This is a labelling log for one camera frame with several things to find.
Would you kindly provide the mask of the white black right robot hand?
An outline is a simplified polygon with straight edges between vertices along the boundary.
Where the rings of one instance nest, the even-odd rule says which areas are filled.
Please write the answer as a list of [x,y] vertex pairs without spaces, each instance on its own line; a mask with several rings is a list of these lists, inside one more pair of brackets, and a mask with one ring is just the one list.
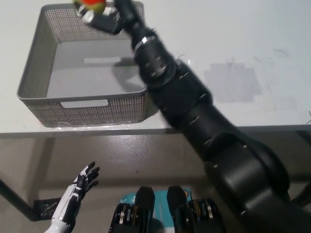
[[129,30],[142,19],[131,0],[114,0],[112,11],[105,14],[105,0],[74,0],[73,6],[81,20],[100,31],[118,34],[122,29]]

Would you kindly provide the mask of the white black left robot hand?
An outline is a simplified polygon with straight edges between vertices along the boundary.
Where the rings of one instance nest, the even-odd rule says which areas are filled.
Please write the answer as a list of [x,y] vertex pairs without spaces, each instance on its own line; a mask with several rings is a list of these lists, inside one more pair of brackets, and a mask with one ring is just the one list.
[[99,176],[100,168],[94,166],[95,162],[87,165],[67,187],[54,211],[52,220],[57,219],[68,227],[73,227],[83,198],[99,183],[96,178]]

